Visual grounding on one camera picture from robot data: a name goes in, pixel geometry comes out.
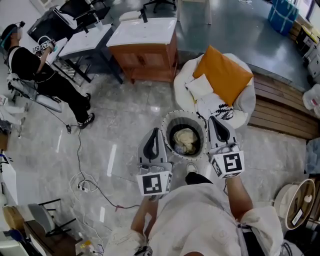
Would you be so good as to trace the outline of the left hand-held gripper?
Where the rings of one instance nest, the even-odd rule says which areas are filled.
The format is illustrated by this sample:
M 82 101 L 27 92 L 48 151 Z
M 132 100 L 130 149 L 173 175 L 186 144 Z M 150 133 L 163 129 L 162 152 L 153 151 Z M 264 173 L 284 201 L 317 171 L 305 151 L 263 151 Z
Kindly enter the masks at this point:
M 139 174 L 136 176 L 140 193 L 143 196 L 168 194 L 173 178 L 173 164 L 166 162 L 166 145 L 159 128 L 151 129 L 143 137 L 137 148 L 137 160 L 141 163 L 137 165 Z

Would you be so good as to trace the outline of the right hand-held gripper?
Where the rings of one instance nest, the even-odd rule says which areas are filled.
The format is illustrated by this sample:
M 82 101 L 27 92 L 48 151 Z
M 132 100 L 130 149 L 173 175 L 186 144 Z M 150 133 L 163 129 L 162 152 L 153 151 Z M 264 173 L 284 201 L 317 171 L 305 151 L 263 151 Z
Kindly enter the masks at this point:
M 209 162 L 219 179 L 233 178 L 245 171 L 244 151 L 236 142 L 235 129 L 225 120 L 210 116 L 208 134 Z

